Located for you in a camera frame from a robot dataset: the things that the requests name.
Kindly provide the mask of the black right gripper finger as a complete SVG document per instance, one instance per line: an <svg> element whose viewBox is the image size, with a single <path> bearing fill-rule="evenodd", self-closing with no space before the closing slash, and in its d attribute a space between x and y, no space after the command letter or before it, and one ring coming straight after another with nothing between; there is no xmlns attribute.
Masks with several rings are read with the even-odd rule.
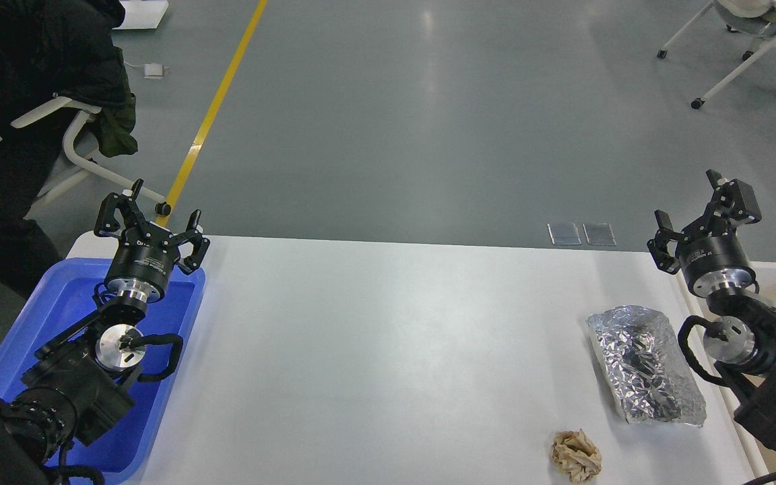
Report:
<svg viewBox="0 0 776 485"><path fill-rule="evenodd" d="M671 243L680 245L688 240L688 236L683 232L674 230L668 212L655 211L655 221L657 224L655 236L647 241L649 254L658 270L668 274L677 274L680 271L681 263L672 254L670 245Z"/></svg>
<svg viewBox="0 0 776 485"><path fill-rule="evenodd" d="M706 171L713 194L705 211L695 221L700 238L733 236L742 225L757 224L763 218L751 184L725 179L720 172Z"/></svg>

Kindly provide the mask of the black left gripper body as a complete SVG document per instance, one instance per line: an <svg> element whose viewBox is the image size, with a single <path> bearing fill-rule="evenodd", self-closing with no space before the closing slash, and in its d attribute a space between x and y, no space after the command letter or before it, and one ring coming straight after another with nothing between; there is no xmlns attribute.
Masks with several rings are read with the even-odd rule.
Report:
<svg viewBox="0 0 776 485"><path fill-rule="evenodd" d="M145 301L164 298L178 249L169 246L172 233L160 225L147 230L132 227L118 234L118 247L104 279L108 291L123 294L135 290L145 295Z"/></svg>

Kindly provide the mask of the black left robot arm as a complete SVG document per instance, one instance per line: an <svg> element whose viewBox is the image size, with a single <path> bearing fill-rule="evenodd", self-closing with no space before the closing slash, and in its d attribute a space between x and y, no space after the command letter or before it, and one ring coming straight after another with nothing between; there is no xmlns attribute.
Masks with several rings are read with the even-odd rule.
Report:
<svg viewBox="0 0 776 485"><path fill-rule="evenodd" d="M88 465L70 465L75 442L91 445L135 405L130 387L160 383L181 361L184 338L144 334L139 322L149 304L166 296L173 270L200 268L210 241L191 212L181 233L151 223L137 205L143 182L102 200L94 234L117 240L96 308L35 350L21 377L25 389L0 398L0 484L68 484L73 477L105 482Z"/></svg>

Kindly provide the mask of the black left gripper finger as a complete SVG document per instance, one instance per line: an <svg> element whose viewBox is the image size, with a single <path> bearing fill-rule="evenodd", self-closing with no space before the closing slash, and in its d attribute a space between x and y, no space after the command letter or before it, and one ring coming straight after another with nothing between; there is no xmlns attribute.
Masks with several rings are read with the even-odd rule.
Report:
<svg viewBox="0 0 776 485"><path fill-rule="evenodd" d="M194 209L185 230L167 236L167 254L184 274L192 274L201 267L210 246L210 240L204 236L199 224L201 218L202 211Z"/></svg>
<svg viewBox="0 0 776 485"><path fill-rule="evenodd" d="M143 179L136 179L130 190L109 193L100 205L94 225L98 237L115 239L151 239L150 224L136 203Z"/></svg>

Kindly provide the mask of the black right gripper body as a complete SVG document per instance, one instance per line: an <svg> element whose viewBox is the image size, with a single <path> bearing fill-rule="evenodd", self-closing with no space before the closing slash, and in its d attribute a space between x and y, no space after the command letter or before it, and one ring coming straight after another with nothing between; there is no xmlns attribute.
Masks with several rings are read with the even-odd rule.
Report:
<svg viewBox="0 0 776 485"><path fill-rule="evenodd" d="M707 298L718 290L754 285L754 270L736 234L681 242L676 246L689 292Z"/></svg>

